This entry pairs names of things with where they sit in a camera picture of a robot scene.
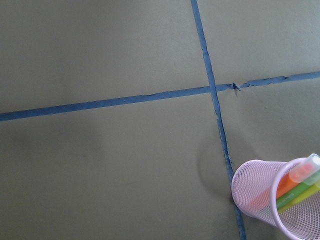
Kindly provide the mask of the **green highlighter pen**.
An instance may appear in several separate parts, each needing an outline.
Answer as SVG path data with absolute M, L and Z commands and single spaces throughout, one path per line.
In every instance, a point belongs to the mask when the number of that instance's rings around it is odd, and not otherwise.
M 288 167 L 275 182 L 275 205 L 279 214 L 320 191 L 320 156 L 313 153 Z

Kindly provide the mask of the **orange highlighter pen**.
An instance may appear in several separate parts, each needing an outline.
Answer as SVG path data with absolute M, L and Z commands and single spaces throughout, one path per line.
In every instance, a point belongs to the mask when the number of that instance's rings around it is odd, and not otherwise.
M 287 197 L 288 192 L 300 183 L 312 185 L 319 178 L 317 174 L 320 172 L 320 157 L 317 154 L 311 154 L 299 164 L 295 165 L 288 173 L 286 173 L 278 183 L 276 191 L 277 199 L 282 196 Z

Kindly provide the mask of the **yellow highlighter pen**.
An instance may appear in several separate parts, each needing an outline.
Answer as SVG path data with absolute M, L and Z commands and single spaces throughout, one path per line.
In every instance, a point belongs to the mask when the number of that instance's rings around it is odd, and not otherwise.
M 282 196 L 277 199 L 276 206 L 278 213 L 283 213 L 289 208 L 301 203 L 320 191 L 320 181 L 308 185 L 301 182 L 296 187 L 288 192 L 287 196 Z

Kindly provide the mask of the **pink mesh pen holder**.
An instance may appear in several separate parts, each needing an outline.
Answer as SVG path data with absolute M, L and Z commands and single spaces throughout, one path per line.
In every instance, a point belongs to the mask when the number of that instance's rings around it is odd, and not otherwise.
M 320 192 L 279 214 L 276 209 L 276 181 L 289 162 L 250 160 L 235 172 L 231 194 L 236 206 L 247 216 L 259 219 L 280 229 L 291 240 L 320 238 Z

